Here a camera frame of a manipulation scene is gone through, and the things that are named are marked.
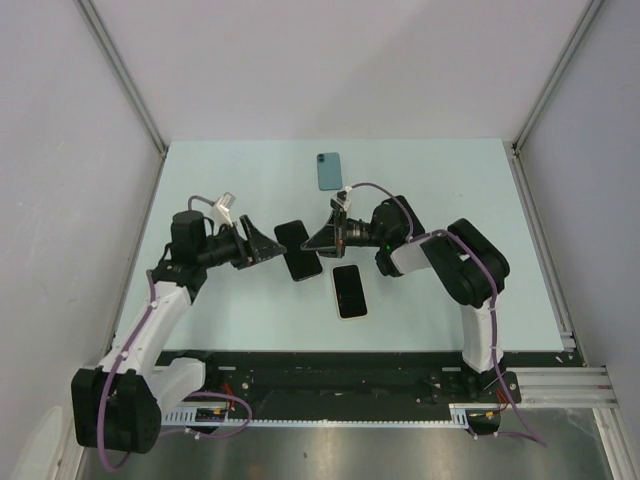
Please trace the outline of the teal blue phone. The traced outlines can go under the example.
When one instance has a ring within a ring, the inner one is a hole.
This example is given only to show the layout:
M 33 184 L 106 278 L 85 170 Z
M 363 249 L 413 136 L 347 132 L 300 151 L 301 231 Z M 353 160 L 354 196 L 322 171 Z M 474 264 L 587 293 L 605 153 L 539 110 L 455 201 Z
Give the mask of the teal blue phone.
M 341 158 L 337 152 L 319 153 L 316 166 L 320 191 L 339 191 L 343 188 Z

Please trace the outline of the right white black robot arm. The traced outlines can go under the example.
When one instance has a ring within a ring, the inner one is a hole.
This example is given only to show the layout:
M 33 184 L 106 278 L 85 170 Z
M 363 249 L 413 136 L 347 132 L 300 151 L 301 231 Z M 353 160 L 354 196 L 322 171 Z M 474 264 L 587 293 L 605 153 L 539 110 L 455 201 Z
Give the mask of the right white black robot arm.
M 343 257 L 349 247 L 375 248 L 377 268 L 387 277 L 432 269 L 461 307 L 462 358 L 470 369 L 461 376 L 462 391 L 473 401 L 486 400 L 497 389 L 494 373 L 504 371 L 497 303 L 510 274 L 506 257 L 464 218 L 425 231 L 403 196 L 382 201 L 368 221 L 349 218 L 347 206 L 341 191 L 325 225 L 301 248 L 329 258 Z

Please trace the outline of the black phone camera side up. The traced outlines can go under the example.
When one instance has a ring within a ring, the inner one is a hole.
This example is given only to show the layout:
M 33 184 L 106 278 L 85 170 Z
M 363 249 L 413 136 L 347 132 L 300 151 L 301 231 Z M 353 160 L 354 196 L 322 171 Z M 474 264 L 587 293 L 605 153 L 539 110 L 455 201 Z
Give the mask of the black phone camera side up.
M 388 198 L 381 203 L 386 209 L 387 232 L 398 240 L 414 240 L 425 229 L 404 195 Z

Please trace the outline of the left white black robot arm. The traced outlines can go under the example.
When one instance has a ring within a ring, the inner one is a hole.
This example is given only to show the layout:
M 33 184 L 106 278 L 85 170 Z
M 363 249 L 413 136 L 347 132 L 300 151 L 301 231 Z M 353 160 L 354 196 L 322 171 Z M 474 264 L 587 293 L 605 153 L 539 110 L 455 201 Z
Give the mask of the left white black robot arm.
M 127 454 L 151 450 L 161 422 L 192 393 L 214 397 L 221 376 L 202 361 L 179 358 L 160 373 L 154 367 L 176 324 L 186 315 L 211 268 L 242 270 L 283 255 L 283 245 L 260 232 L 247 216 L 207 234 L 210 219 L 187 210 L 172 218 L 171 240 L 147 274 L 148 295 L 124 339 L 94 368 L 71 382 L 75 435 L 82 447 Z

